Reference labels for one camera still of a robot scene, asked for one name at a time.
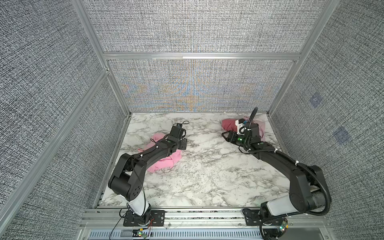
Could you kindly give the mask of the aluminium corner post left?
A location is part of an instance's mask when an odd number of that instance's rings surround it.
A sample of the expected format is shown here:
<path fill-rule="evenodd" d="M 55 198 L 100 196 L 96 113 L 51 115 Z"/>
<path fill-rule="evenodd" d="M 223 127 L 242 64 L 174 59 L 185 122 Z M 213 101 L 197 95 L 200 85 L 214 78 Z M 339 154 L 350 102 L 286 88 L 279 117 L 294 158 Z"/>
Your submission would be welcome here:
<path fill-rule="evenodd" d="M 126 114 L 126 116 L 130 117 L 132 115 L 132 113 L 130 111 L 129 105 L 126 101 L 126 98 L 124 97 L 124 94 L 123 94 L 119 84 L 118 84 L 118 81 L 116 80 L 116 78 L 114 76 L 113 71 L 111 70 L 111 67 L 110 67 L 108 61 L 104 57 L 104 52 L 103 52 L 101 43 L 100 43 L 98 36 L 94 30 L 94 27 L 91 24 L 91 19 L 87 13 L 87 10 L 85 8 L 83 1 L 74 0 L 74 1 L 72 1 L 72 4 L 73 4 L 74 9 L 76 10 L 76 12 L 79 16 L 79 19 L 83 25 L 85 32 L 88 35 L 88 38 L 89 38 L 89 40 L 90 40 L 90 42 L 94 48 L 95 54 L 96 54 L 100 64 L 108 72 L 107 78 L 109 80 L 109 83 L 110 83 L 110 85 L 114 91 L 114 94 L 115 94 L 123 112 Z"/>

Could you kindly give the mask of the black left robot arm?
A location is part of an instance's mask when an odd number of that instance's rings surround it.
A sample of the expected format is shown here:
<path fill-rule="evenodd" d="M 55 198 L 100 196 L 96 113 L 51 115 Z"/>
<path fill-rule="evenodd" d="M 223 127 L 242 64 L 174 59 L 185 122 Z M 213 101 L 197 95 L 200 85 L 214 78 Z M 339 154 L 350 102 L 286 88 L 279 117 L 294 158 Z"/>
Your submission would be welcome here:
<path fill-rule="evenodd" d="M 150 212 L 150 204 L 144 191 L 147 169 L 177 150 L 187 148 L 188 140 L 183 125 L 188 123 L 189 121 L 184 121 L 173 124 L 170 133 L 156 141 L 154 146 L 134 155 L 123 154 L 119 158 L 108 187 L 127 201 L 128 208 L 135 217 L 144 217 Z"/>

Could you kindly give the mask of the aluminium corner post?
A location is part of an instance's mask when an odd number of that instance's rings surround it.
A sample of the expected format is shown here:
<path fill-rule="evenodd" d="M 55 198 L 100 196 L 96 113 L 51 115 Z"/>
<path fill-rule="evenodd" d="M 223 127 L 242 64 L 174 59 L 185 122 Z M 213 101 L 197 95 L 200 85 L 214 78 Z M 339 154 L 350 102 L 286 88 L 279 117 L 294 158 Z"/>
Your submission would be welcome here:
<path fill-rule="evenodd" d="M 110 83 L 110 85 L 114 91 L 114 94 L 115 94 L 123 112 L 126 114 L 126 116 L 130 117 L 132 115 L 132 113 L 130 111 L 129 105 L 126 101 L 126 98 L 124 97 L 124 94 L 123 94 L 119 84 L 118 84 L 118 81 L 116 80 L 116 78 L 114 76 L 113 71 L 111 70 L 111 67 L 110 67 L 108 61 L 104 57 L 104 52 L 103 52 L 101 43 L 100 43 L 98 36 L 94 30 L 94 27 L 91 24 L 91 19 L 87 13 L 87 10 L 85 8 L 83 1 L 74 0 L 74 1 L 72 1 L 72 4 L 73 4 L 74 9 L 76 10 L 76 12 L 79 16 L 79 19 L 83 25 L 85 32 L 88 35 L 88 38 L 89 38 L 89 40 L 90 40 L 90 42 L 94 48 L 95 54 L 96 54 L 100 64 L 108 72 L 107 78 L 109 80 L 109 83 Z"/>
<path fill-rule="evenodd" d="M 339 5 L 340 1 L 337 0 L 329 0 L 326 2 L 326 5 L 324 9 L 321 11 L 313 29 L 311 30 L 301 52 L 299 55 L 299 59 L 295 60 L 295 63 L 292 65 L 286 79 L 284 80 L 283 84 L 281 85 L 280 89 L 278 90 L 275 98 L 273 99 L 268 111 L 267 115 L 271 117 L 275 110 L 277 109 L 278 105 L 282 101 L 284 95 L 288 91 L 288 88 L 292 84 L 293 80 L 295 79 L 296 75 L 299 73 L 301 67 L 306 61 L 306 58 L 309 56 L 313 46 L 315 45 L 316 41 L 318 40 L 319 36 L 321 35 L 324 27 L 326 26 L 327 22 L 329 21 L 331 15 L 333 14 L 336 7 Z"/>

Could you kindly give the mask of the aluminium corner post right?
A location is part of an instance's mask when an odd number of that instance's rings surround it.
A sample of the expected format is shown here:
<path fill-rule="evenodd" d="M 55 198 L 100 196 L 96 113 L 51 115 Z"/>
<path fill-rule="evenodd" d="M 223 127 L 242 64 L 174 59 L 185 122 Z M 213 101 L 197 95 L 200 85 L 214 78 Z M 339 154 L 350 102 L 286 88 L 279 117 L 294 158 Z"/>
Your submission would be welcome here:
<path fill-rule="evenodd" d="M 326 26 L 327 22 L 329 21 L 331 15 L 333 14 L 336 7 L 339 5 L 340 1 L 337 0 L 329 0 L 326 2 L 326 5 L 324 9 L 321 11 L 313 29 L 311 30 L 301 52 L 299 55 L 299 59 L 295 60 L 295 63 L 292 65 L 286 79 L 284 80 L 283 84 L 281 85 L 280 89 L 278 90 L 275 98 L 273 99 L 268 111 L 267 115 L 271 117 L 275 110 L 277 109 L 278 105 L 282 101 L 284 95 L 288 91 L 288 88 L 292 84 L 293 80 L 295 79 L 296 75 L 299 73 L 301 67 L 306 61 L 306 58 L 309 56 L 313 46 L 315 45 L 316 41 L 318 40 L 319 36 L 321 35 L 324 27 Z"/>

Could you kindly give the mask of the aluminium horizontal back bar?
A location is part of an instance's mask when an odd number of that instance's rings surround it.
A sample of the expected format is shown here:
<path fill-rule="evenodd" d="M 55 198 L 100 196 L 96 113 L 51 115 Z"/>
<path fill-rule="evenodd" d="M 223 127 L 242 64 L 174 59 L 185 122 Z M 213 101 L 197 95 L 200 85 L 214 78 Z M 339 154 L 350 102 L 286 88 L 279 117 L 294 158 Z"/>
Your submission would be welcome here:
<path fill-rule="evenodd" d="M 103 53 L 105 60 L 292 60 L 297 53 Z"/>

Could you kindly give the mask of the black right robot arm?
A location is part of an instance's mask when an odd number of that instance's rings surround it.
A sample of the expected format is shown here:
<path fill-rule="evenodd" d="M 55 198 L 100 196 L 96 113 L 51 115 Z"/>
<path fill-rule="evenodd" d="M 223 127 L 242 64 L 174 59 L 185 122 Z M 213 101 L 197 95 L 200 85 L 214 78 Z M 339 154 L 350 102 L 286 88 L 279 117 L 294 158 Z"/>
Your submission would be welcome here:
<path fill-rule="evenodd" d="M 296 161 L 262 141 L 258 124 L 226 128 L 222 137 L 238 146 L 241 153 L 268 163 L 290 181 L 288 195 L 261 204 L 260 220 L 299 214 L 324 216 L 330 211 L 332 197 L 322 169 Z"/>

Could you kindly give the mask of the dark pink cloth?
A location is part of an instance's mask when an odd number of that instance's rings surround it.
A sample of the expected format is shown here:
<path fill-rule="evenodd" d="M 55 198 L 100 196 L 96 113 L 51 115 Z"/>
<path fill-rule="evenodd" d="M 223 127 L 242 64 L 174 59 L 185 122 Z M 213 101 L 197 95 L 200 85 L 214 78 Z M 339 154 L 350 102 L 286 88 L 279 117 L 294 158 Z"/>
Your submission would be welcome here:
<path fill-rule="evenodd" d="M 222 120 L 221 126 L 222 129 L 227 132 L 227 131 L 234 131 L 238 132 L 238 126 L 236 125 L 237 119 L 224 119 Z"/>

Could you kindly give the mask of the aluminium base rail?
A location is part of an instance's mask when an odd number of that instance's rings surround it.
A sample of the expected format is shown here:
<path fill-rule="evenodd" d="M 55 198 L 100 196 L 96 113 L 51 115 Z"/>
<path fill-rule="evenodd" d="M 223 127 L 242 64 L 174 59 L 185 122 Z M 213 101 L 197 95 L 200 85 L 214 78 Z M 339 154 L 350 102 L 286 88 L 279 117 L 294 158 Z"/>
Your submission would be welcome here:
<path fill-rule="evenodd" d="M 126 209 L 86 210 L 77 240 L 260 240 L 242 208 L 161 208 L 164 216 L 145 227 L 125 227 Z"/>

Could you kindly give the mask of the aluminium left wall bar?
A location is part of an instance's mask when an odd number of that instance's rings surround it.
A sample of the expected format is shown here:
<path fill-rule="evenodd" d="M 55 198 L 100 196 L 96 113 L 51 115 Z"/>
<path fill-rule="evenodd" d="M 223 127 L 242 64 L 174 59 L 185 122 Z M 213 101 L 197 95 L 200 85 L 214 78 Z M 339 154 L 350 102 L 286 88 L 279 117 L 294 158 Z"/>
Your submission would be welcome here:
<path fill-rule="evenodd" d="M 10 225 L 53 156 L 87 108 L 108 70 L 101 70 L 80 97 L 61 86 L 54 96 L 23 95 L 1 101 L 1 232 Z"/>

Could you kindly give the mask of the pale pink cloth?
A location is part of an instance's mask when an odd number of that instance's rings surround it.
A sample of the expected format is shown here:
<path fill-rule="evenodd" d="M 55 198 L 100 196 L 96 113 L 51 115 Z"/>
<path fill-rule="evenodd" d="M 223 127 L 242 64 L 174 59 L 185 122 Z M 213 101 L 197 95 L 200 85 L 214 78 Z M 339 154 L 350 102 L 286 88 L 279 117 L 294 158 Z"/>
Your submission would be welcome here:
<path fill-rule="evenodd" d="M 261 137 L 261 141 L 266 141 L 266 123 L 262 121 L 257 121 L 257 124 L 259 125 L 259 134 Z"/>

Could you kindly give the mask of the light pink cloth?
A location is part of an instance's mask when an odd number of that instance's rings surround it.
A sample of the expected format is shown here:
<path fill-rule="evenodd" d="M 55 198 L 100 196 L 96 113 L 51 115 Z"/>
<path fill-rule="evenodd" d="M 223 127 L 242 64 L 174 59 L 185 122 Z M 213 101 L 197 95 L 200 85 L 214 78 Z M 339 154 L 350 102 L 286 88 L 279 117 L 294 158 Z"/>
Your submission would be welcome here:
<path fill-rule="evenodd" d="M 139 153 L 153 147 L 155 145 L 155 142 L 159 141 L 165 136 L 164 133 L 156 133 L 152 136 L 152 140 L 149 144 L 147 144 L 144 148 L 139 148 Z M 150 166 L 147 171 L 150 173 L 155 173 L 156 171 L 159 171 L 161 169 L 165 168 L 173 168 L 177 162 L 179 162 L 182 159 L 182 150 L 176 150 L 174 153 L 172 153 L 170 156 L 165 157 L 154 163 L 152 166 Z"/>

